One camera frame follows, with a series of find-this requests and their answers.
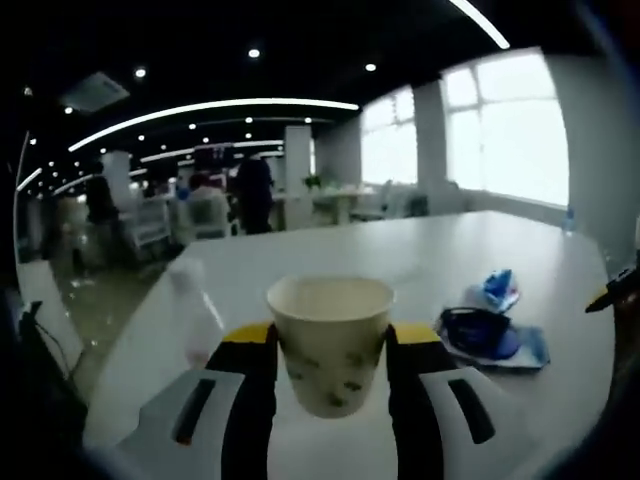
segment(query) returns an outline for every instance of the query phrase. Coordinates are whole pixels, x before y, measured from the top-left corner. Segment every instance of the bright window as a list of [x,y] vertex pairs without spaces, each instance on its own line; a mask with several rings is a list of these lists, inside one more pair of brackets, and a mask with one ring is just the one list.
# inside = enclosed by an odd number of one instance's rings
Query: bright window
[[362,114],[362,181],[418,182],[413,91],[405,87],[367,105]]
[[542,54],[510,52],[443,78],[449,180],[466,189],[566,206],[567,139]]

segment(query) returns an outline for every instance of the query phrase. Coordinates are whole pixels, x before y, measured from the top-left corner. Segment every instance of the white table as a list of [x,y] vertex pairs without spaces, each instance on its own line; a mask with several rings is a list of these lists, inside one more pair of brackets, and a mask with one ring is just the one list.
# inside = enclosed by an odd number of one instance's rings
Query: white table
[[[183,255],[203,262],[206,290],[229,329],[268,318],[264,292],[286,274],[381,278],[397,290],[392,320],[433,324],[442,307],[453,304],[469,284],[493,269],[512,268],[522,297],[510,314],[518,324],[544,328],[551,356],[551,364],[535,376],[491,375],[524,404],[530,430],[539,440],[530,461],[512,478],[531,478],[541,462],[578,442],[607,400],[613,313],[610,308],[583,313],[606,274],[596,244],[582,235],[567,237],[531,220],[478,212],[196,242]],[[87,445],[113,444],[130,433],[140,406],[188,368],[187,327],[183,319],[172,318],[171,291],[165,274],[118,340],[95,389]],[[288,458],[304,459],[294,468],[309,468],[298,478],[316,478],[309,475],[314,467],[324,478],[329,478],[327,468],[332,478],[343,478],[342,466],[353,458],[367,459],[369,471],[360,472],[361,478],[395,478],[384,365],[374,383],[360,412],[332,423],[306,415],[282,374],[270,472],[288,462],[286,446]],[[316,442],[313,454],[309,438]]]
[[[291,218],[295,219],[302,215],[303,217],[310,217],[312,210],[312,203],[314,200],[331,200],[335,204],[335,222],[338,225],[349,224],[349,210],[353,208],[354,204],[360,197],[374,195],[375,191],[371,188],[323,188],[312,189],[304,194],[295,194],[287,192],[278,192],[273,194],[273,200],[277,205],[284,207],[285,214],[279,212],[278,215],[283,218],[287,217],[289,223]],[[309,205],[306,208],[302,208],[300,215],[286,215],[286,208],[290,206],[292,209],[296,209],[296,204],[307,202]],[[287,230],[294,230],[289,225],[286,225]]]

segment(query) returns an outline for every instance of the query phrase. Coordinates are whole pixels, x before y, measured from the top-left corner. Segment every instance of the white paper cup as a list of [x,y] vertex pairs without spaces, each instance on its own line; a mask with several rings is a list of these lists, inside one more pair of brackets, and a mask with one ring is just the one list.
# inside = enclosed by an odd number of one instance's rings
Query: white paper cup
[[287,372],[311,414],[358,410],[380,358],[394,291],[359,277],[285,277],[267,292]]

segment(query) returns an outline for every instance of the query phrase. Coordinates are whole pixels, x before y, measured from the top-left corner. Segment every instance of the white chair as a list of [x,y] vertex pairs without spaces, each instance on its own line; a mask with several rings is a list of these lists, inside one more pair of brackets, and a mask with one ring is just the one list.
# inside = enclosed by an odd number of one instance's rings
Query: white chair
[[378,190],[378,194],[369,197],[362,197],[358,207],[349,212],[351,221],[368,222],[371,220],[382,220],[387,218],[387,210],[391,197],[391,180],[387,180]]
[[163,198],[149,198],[137,203],[122,219],[137,254],[144,246],[168,239],[171,235],[169,213]]
[[220,238],[229,236],[229,204],[222,194],[189,198],[187,210],[192,237]]

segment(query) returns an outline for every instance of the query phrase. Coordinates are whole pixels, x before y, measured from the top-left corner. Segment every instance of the person in dark clothing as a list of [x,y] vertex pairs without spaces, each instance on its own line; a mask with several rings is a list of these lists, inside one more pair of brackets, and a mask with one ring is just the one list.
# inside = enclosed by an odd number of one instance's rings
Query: person in dark clothing
[[271,232],[269,214],[273,206],[273,180],[269,164],[261,158],[243,162],[235,183],[240,221],[247,235]]

